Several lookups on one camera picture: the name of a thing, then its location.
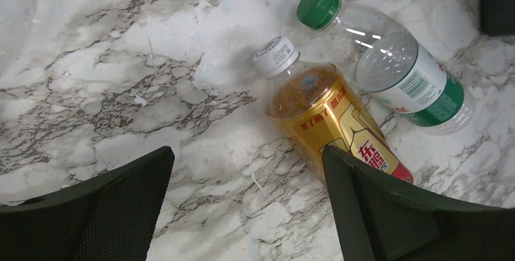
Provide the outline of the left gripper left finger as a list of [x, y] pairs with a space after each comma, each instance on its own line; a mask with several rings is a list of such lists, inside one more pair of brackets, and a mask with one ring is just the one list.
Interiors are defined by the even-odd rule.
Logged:
[[1, 206], [2, 260], [145, 260], [171, 178], [160, 147], [81, 183]]

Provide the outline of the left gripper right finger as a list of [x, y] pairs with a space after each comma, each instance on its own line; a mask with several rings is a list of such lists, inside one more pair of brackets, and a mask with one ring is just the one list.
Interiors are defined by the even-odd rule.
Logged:
[[326, 185], [345, 260], [513, 260], [514, 209], [425, 190], [326, 146]]

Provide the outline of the amber tea bottle red label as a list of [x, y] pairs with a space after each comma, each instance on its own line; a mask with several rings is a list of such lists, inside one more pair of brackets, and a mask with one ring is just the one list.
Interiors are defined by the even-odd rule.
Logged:
[[307, 167], [325, 180], [323, 150], [337, 146], [375, 169], [413, 183], [411, 172], [332, 63], [300, 59], [286, 36], [266, 43], [253, 60], [270, 82], [267, 113]]

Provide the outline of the clear bottle green cap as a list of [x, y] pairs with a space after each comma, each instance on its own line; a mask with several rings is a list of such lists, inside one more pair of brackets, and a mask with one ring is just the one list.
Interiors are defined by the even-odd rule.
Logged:
[[300, 0], [297, 19], [345, 79], [432, 135], [463, 129], [470, 91], [399, 22], [345, 0]]

